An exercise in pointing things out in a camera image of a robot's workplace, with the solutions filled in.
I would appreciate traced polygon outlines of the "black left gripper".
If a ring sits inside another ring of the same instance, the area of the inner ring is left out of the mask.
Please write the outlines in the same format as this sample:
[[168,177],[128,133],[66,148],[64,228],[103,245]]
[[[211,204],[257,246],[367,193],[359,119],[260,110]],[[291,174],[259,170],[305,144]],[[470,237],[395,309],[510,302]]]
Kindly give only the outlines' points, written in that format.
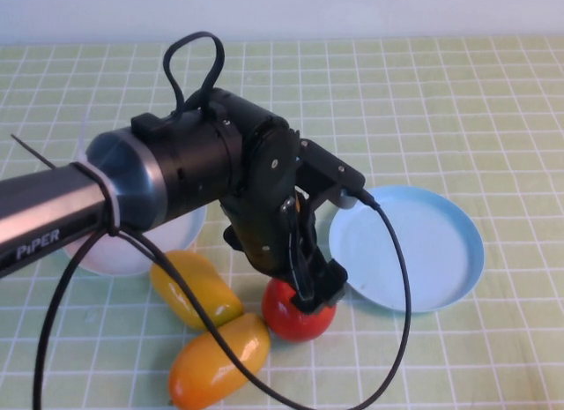
[[290,303],[298,311],[319,314],[343,298],[347,272],[321,251],[315,209],[302,193],[274,206],[228,196],[221,209],[230,221],[224,240],[257,271],[287,283],[293,293]]

